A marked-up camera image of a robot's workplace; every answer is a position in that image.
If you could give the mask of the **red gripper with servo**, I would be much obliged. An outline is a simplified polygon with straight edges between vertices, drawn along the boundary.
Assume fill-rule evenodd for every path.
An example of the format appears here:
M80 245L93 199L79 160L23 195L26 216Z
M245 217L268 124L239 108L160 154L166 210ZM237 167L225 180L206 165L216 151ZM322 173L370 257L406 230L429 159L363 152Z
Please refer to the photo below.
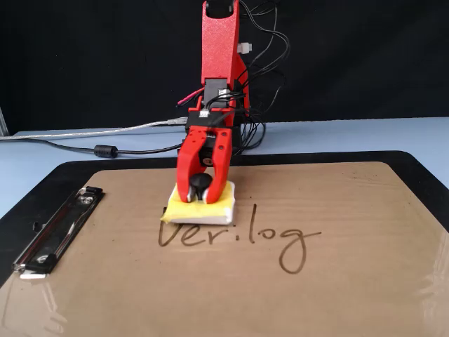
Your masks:
M191 126L177 156L176 187L181 201L191 202L194 191L189 180L206 167L214 168L214 177L208 187L206 203L215 203L226 186L232 155L230 128Z

